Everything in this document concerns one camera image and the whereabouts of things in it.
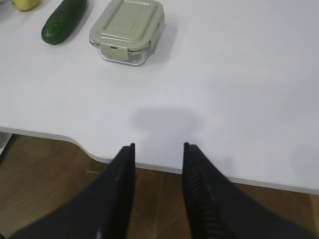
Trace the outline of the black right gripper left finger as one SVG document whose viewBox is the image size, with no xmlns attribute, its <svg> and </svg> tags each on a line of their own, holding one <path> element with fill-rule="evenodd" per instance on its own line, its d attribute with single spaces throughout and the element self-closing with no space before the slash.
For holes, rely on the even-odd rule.
<svg viewBox="0 0 319 239">
<path fill-rule="evenodd" d="M 13 239 L 125 239 L 136 184 L 135 145 L 124 146 L 85 190 Z"/>
</svg>

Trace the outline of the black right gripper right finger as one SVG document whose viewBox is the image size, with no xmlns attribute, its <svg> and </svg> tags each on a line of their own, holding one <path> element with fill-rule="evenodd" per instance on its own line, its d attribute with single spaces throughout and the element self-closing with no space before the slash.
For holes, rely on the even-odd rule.
<svg viewBox="0 0 319 239">
<path fill-rule="evenodd" d="M 182 190 L 194 239 L 315 239 L 229 181 L 195 144 L 184 144 Z"/>
</svg>

